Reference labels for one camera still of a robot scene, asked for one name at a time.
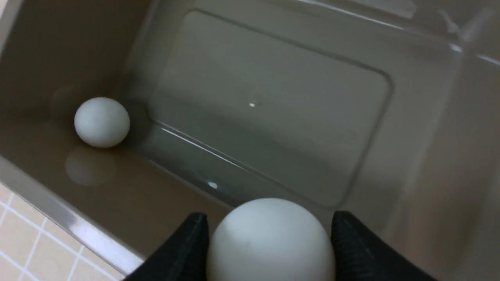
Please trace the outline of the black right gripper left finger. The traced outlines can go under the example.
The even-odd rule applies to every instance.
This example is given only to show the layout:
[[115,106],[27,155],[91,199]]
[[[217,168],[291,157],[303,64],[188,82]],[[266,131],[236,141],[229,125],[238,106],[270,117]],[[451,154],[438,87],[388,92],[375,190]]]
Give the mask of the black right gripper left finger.
[[209,224],[194,212],[125,281],[206,281]]

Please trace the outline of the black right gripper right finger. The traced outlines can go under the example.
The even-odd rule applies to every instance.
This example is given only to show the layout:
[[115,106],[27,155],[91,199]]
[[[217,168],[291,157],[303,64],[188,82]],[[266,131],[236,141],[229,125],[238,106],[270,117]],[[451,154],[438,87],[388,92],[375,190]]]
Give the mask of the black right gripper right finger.
[[356,216],[336,211],[331,237],[337,281],[434,281],[386,244]]

